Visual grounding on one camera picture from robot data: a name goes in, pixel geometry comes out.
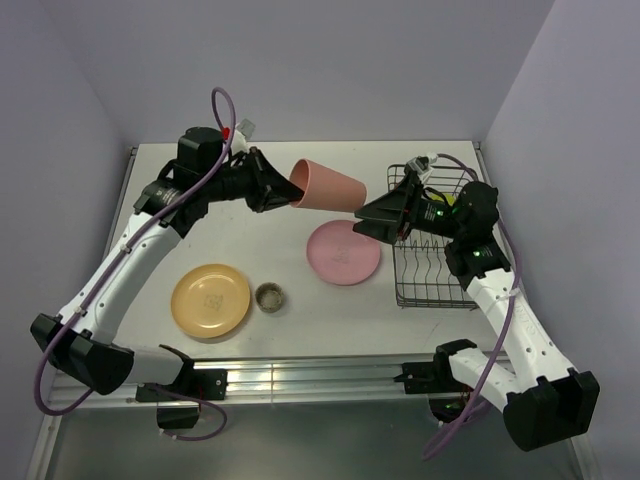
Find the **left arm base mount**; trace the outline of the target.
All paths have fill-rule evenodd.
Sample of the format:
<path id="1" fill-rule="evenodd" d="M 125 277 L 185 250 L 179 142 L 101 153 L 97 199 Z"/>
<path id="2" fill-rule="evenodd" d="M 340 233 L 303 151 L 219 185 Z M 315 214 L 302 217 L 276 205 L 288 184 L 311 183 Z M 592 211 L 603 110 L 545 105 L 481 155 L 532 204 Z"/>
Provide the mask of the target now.
<path id="1" fill-rule="evenodd" d="M 134 400 L 156 406 L 156 424 L 165 434 L 188 438 L 207 410 L 217 412 L 220 433 L 227 423 L 226 412 L 216 404 L 226 397 L 226 369 L 190 369 L 169 385 L 142 384 L 136 388 Z"/>

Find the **pink plastic plate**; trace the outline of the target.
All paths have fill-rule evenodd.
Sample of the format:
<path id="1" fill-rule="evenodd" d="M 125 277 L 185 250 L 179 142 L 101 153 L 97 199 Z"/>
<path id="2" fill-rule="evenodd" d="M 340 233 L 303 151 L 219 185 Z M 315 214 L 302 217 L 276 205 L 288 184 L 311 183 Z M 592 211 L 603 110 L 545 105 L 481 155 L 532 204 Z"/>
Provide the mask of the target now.
<path id="1" fill-rule="evenodd" d="M 355 232 L 354 225 L 348 220 L 332 220 L 310 235 L 306 258 L 321 280 L 351 286 L 364 282 L 377 270 L 381 259 L 379 242 Z"/>

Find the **small grey speckled dish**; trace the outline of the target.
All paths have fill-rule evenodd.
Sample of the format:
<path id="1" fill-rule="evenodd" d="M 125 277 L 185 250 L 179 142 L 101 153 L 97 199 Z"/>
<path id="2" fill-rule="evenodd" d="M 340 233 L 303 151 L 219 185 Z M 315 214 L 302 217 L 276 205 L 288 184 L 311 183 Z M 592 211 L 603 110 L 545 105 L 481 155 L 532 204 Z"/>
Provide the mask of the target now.
<path id="1" fill-rule="evenodd" d="M 259 285 L 255 291 L 258 308 L 264 313 L 276 313 L 285 303 L 285 294 L 277 283 L 266 282 Z"/>

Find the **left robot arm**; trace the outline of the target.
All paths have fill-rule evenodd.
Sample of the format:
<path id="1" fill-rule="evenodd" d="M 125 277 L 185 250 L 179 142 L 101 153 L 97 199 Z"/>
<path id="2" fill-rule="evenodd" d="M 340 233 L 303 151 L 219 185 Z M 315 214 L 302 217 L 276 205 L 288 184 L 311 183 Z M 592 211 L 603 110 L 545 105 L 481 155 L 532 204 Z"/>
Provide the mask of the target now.
<path id="1" fill-rule="evenodd" d="M 210 204 L 242 199 L 263 213 L 302 196 L 239 131 L 188 129 L 175 158 L 143 189 L 120 239 L 88 283 L 57 314 L 34 319 L 30 332 L 45 361 L 95 393 L 112 393 L 137 367 L 147 366 L 142 351 L 113 342 L 126 312 Z"/>

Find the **lime green bowl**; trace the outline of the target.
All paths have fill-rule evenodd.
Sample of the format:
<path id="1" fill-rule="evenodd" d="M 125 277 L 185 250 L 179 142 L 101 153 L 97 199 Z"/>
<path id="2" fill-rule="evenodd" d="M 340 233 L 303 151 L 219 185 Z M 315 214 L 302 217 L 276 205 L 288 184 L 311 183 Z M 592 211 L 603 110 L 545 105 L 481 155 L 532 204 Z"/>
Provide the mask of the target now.
<path id="1" fill-rule="evenodd" d="M 452 206 L 455 203 L 455 197 L 449 193 L 439 194 L 439 193 L 430 192 L 429 197 L 433 200 L 446 203 L 449 206 Z"/>

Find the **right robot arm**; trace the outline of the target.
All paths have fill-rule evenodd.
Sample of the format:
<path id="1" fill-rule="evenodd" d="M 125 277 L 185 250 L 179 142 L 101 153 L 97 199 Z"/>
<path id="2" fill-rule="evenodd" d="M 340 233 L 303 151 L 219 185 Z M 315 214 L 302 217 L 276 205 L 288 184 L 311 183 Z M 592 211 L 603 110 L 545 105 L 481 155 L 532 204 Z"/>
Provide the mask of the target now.
<path id="1" fill-rule="evenodd" d="M 500 411 L 518 448 L 531 451 L 586 433 L 600 385 L 580 372 L 557 348 L 519 289 L 520 275 L 494 236 L 499 223 L 498 191 L 466 183 L 453 204 L 422 184 L 416 173 L 356 211 L 355 232 L 394 244 L 419 230 L 448 239 L 448 269 L 498 336 L 490 355 L 471 341 L 440 346 L 433 365 L 435 383 L 472 393 L 459 417 L 429 441 L 432 458 L 449 442 L 482 401 Z"/>

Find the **salmon plastic cup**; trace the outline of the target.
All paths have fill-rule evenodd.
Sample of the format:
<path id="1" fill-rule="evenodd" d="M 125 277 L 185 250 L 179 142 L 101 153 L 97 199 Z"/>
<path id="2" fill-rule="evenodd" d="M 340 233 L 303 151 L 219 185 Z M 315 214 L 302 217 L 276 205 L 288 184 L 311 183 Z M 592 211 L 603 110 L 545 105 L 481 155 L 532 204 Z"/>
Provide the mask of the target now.
<path id="1" fill-rule="evenodd" d="M 366 202 L 362 182 L 308 159 L 296 162 L 289 181 L 303 191 L 294 208 L 353 213 Z"/>

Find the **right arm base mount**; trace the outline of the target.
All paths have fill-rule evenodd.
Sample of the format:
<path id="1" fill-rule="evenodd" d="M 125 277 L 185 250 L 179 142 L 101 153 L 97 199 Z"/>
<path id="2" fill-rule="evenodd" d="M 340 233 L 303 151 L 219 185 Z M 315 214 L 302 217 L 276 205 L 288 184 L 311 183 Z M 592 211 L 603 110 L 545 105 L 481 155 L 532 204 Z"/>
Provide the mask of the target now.
<path id="1" fill-rule="evenodd" d="M 464 393 L 472 390 L 469 385 L 454 379 L 449 366 L 436 361 L 405 362 L 401 365 L 401 373 L 393 381 L 402 384 L 407 395 Z"/>

